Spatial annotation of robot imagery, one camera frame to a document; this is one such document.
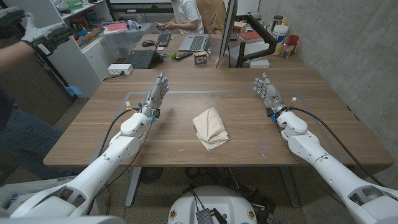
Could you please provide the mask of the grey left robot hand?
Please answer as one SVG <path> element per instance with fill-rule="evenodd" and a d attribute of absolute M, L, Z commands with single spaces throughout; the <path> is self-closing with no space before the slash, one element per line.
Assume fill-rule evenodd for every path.
<path fill-rule="evenodd" d="M 164 73 L 161 71 L 154 85 L 146 94 L 144 104 L 141 106 L 141 113 L 147 117 L 157 114 L 168 90 L 168 79 L 164 77 Z"/>

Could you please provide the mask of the white and black gloved hand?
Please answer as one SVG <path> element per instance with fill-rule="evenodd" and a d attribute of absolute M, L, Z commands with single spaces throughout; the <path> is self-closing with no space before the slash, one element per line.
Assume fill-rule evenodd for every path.
<path fill-rule="evenodd" d="M 26 17 L 25 35 L 21 41 L 32 47 L 41 56 L 48 57 L 52 55 L 59 45 L 69 41 L 70 36 L 73 35 L 72 28 L 65 23 L 59 22 L 37 28 L 34 15 L 27 12 Z"/>

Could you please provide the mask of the black gloved hand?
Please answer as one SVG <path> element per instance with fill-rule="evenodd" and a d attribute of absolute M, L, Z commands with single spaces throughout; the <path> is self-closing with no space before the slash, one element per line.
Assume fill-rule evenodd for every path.
<path fill-rule="evenodd" d="M 1 9 L 1 39 L 8 39 L 12 35 L 11 27 L 20 24 L 25 17 L 25 11 L 18 7 Z"/>

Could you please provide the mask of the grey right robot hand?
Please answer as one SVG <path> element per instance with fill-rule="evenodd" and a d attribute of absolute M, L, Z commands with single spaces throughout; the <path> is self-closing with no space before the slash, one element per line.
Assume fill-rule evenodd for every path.
<path fill-rule="evenodd" d="M 255 78 L 254 91 L 263 99 L 268 117 L 278 118 L 287 110 L 279 91 L 271 83 L 267 73 L 264 72 L 261 79 Z"/>

